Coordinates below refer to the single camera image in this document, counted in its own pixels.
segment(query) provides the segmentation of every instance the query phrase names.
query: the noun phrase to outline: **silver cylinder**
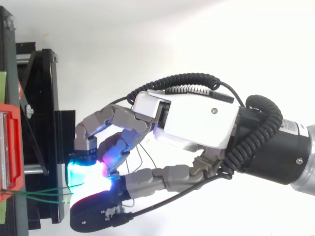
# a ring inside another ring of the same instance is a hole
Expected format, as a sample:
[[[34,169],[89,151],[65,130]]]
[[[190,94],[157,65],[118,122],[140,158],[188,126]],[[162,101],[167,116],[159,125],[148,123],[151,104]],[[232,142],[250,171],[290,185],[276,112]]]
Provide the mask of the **silver cylinder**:
[[[307,127],[311,138],[311,152],[301,176],[291,186],[294,190],[315,196],[315,125]]]
[[[34,175],[34,174],[42,174],[42,173],[43,173],[43,170],[39,164],[24,166],[25,175]]]
[[[31,55],[30,54],[17,54],[16,55],[16,63],[21,64],[27,64],[29,63]]]

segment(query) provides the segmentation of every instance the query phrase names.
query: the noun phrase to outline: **white wall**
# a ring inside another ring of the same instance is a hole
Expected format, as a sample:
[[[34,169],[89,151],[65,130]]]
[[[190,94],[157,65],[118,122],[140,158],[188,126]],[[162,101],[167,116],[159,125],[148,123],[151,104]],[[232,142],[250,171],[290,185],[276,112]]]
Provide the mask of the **white wall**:
[[[17,40],[36,41],[59,55],[60,109],[77,122],[138,86],[161,77],[205,72],[229,83],[243,100],[272,99],[283,116],[315,122],[315,3],[312,0],[2,0],[19,21]],[[106,131],[105,138],[115,130]],[[191,163],[194,154],[149,137],[144,146],[159,167]],[[152,167],[143,154],[144,167]],[[131,169],[139,163],[135,153]],[[125,166],[121,172],[126,173]],[[144,208],[172,194],[136,200]],[[251,176],[218,180],[126,225],[91,235],[310,236],[314,200]],[[31,236],[79,233],[69,215],[42,221]]]

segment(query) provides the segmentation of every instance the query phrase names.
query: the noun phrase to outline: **screw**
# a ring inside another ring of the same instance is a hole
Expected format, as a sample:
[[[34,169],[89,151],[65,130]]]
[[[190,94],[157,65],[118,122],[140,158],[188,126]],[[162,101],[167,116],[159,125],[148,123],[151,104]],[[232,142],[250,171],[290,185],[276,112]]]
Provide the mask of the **screw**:
[[[211,112],[212,112],[212,114],[216,114],[216,113],[218,113],[218,110],[217,110],[217,108],[212,108]]]
[[[25,113],[27,118],[31,118],[32,115],[34,114],[34,110],[31,108],[30,104],[26,105],[25,107]]]
[[[16,30],[15,26],[14,26],[14,21],[15,21],[15,17],[14,16],[8,16],[4,22],[5,27],[7,27],[7,29],[14,31]]]
[[[302,165],[302,163],[303,163],[303,159],[302,158],[297,158],[296,159],[296,164]]]
[[[58,63],[58,55],[52,54],[52,60],[53,60],[53,63]]]

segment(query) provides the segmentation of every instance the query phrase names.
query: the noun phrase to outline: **green wire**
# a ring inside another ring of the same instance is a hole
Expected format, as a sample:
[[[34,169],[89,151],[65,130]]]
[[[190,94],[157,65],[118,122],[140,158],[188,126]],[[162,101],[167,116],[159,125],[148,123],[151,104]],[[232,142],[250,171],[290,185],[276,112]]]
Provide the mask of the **green wire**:
[[[23,194],[23,193],[16,193],[15,195],[20,195],[29,199],[33,199],[39,202],[43,202],[43,203],[53,203],[53,204],[65,204],[64,202],[58,202],[58,201],[50,201],[50,200],[45,200],[45,199],[41,199],[41,198],[35,198],[35,197],[31,197],[29,195]]]
[[[80,186],[81,184],[77,184],[71,187],[77,187]],[[20,194],[22,196],[25,197],[29,197],[29,195],[40,195],[40,196],[65,196],[65,195],[72,195],[72,193],[46,193],[46,192],[50,192],[50,191],[55,191],[55,190],[61,190],[61,189],[67,189],[68,187],[62,187],[62,188],[50,188],[50,189],[45,189],[45,190],[40,190],[40,191],[35,191],[35,192],[28,192],[28,191],[14,191],[14,190],[7,190],[7,189],[2,189],[1,192],[4,194]]]
[[[64,196],[72,195],[72,193],[38,193],[38,192],[28,192],[28,191],[14,191],[14,190],[3,190],[3,192],[12,192],[12,193],[23,193],[25,195],[40,195],[40,196]]]

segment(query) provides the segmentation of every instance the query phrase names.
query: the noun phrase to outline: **blue led light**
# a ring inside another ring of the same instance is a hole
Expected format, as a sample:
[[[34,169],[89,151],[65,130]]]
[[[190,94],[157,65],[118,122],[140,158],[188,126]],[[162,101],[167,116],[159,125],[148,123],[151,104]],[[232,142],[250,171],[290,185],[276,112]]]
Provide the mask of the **blue led light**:
[[[94,165],[81,166],[70,161],[67,166],[68,187],[73,193],[70,201],[70,207],[79,200],[90,195],[109,191],[112,182],[106,176],[106,165],[103,162],[96,161]]]

